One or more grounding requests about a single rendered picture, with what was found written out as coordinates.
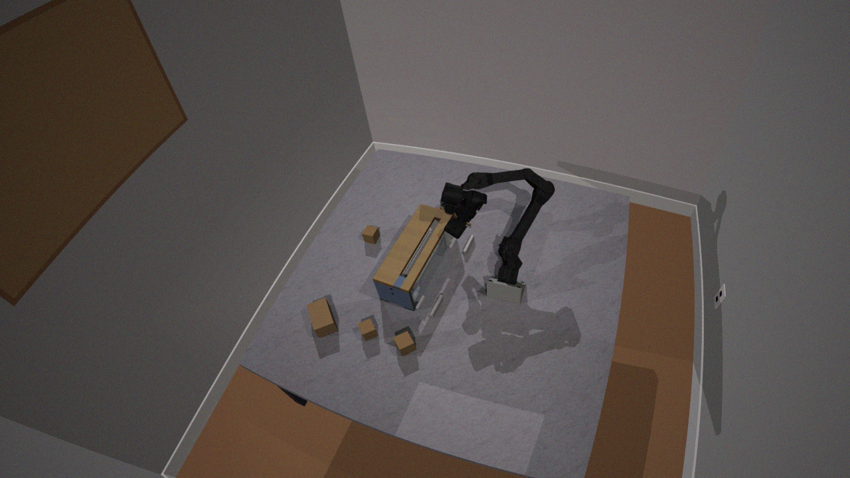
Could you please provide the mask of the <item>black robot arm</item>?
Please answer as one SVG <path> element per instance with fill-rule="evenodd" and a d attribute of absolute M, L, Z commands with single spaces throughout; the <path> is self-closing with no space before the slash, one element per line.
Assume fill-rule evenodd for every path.
<path fill-rule="evenodd" d="M 512 235 L 502 239 L 499 245 L 499 254 L 502 257 L 502 264 L 497 276 L 497 281 L 515 285 L 517 283 L 518 271 L 522 266 L 522 262 L 518 257 L 523 237 L 527 234 L 529 227 L 535 216 L 538 214 L 541 207 L 549 201 L 554 194 L 554 184 L 550 181 L 545 181 L 543 177 L 536 175 L 531 169 L 523 169 L 518 171 L 506 171 L 498 173 L 471 173 L 467 177 L 467 181 L 460 187 L 446 183 L 442 193 L 441 202 L 445 202 L 444 211 L 446 214 L 458 213 L 460 215 L 459 205 L 464 204 L 464 208 L 468 211 L 474 211 L 479 208 L 479 204 L 487 203 L 487 195 L 479 193 L 479 191 L 464 191 L 470 189 L 483 189 L 490 187 L 495 183 L 504 183 L 508 181 L 527 181 L 534 188 L 533 196 L 529 202 L 528 208 L 523 213 L 518 226 L 514 229 Z M 463 199 L 463 200 L 462 200 Z"/>

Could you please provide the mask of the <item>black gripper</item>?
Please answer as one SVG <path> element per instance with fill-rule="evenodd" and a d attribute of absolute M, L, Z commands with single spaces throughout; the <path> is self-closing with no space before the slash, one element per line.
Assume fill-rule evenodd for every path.
<path fill-rule="evenodd" d="M 464 204 L 459 205 L 460 215 L 455 219 L 453 218 L 448 222 L 448 224 L 444 227 L 444 231 L 448 232 L 450 235 L 456 237 L 457 239 L 464 233 L 465 229 L 467 229 L 466 222 L 469 222 L 476 214 L 476 210 L 468 211 L 464 208 Z"/>

